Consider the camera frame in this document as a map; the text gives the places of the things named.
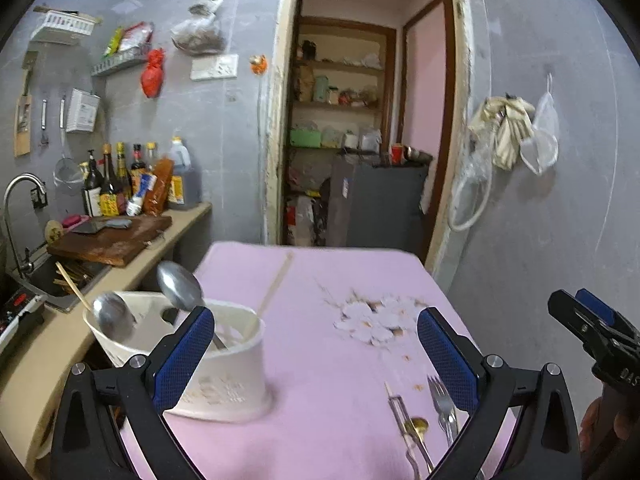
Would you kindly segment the person's right hand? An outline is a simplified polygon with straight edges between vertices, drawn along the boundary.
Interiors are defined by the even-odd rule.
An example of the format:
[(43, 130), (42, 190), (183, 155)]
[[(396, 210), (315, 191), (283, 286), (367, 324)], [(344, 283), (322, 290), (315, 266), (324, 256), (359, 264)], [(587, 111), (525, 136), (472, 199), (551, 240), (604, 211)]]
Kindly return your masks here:
[(639, 399), (604, 388), (592, 401), (579, 425), (582, 472), (601, 466), (634, 433), (639, 423)]

